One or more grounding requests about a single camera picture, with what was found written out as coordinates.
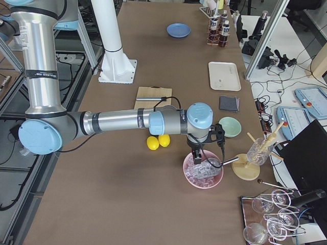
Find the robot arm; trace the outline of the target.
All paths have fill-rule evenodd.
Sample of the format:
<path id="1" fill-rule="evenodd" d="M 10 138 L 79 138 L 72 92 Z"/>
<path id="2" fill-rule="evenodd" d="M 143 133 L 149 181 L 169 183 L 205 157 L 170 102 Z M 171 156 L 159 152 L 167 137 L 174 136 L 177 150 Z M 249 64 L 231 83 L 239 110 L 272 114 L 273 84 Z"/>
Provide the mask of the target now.
<path id="1" fill-rule="evenodd" d="M 186 135 L 197 164 L 212 136 L 224 147 L 224 130 L 213 124 L 213 111 L 205 103 L 194 103 L 186 110 L 155 105 L 137 110 L 68 112 L 60 98 L 54 29 L 78 28 L 77 1 L 9 1 L 9 5 L 19 25 L 30 102 L 18 135 L 32 153 L 56 152 L 81 136 L 137 128 L 147 128 L 152 135 Z"/>

